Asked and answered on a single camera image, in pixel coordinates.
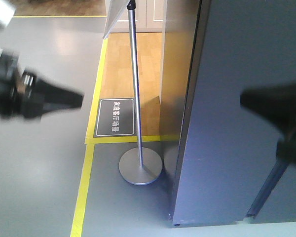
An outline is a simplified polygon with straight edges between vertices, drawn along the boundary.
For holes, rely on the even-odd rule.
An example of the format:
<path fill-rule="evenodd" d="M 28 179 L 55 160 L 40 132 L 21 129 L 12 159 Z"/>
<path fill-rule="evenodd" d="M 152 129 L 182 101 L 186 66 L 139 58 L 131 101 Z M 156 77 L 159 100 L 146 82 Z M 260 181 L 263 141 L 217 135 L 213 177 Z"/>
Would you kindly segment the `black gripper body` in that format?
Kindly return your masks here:
<path fill-rule="evenodd" d="M 0 48 L 0 117 L 39 119 L 43 115 L 43 96 L 35 95 L 37 75 L 19 72 L 19 56 Z"/>

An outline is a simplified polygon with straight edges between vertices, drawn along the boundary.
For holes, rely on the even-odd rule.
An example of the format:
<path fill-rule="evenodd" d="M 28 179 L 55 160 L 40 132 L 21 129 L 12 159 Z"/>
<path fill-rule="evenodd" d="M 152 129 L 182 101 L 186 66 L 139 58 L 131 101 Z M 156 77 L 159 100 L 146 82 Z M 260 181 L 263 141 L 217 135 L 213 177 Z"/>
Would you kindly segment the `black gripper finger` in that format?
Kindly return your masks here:
<path fill-rule="evenodd" d="M 37 79 L 34 86 L 34 116 L 42 116 L 46 113 L 80 109 L 84 94 L 68 88 L 58 87 L 43 79 Z"/>
<path fill-rule="evenodd" d="M 296 81 L 247 88 L 240 95 L 240 104 L 282 133 L 283 138 L 277 142 L 276 157 L 296 165 Z"/>

